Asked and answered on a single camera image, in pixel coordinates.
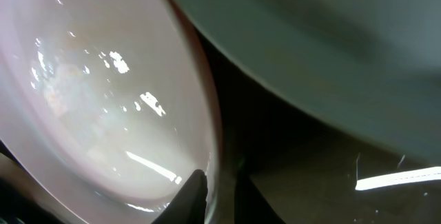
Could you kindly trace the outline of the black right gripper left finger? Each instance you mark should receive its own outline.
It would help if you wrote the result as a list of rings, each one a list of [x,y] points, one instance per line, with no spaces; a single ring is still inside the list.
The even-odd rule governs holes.
[[[152,224],[203,224],[207,206],[207,177],[194,170],[170,204]]]

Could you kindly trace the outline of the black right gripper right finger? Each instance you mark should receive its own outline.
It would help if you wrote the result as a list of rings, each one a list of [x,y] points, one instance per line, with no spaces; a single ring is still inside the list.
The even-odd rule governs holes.
[[[235,224],[285,224],[243,170],[238,171],[234,191]]]

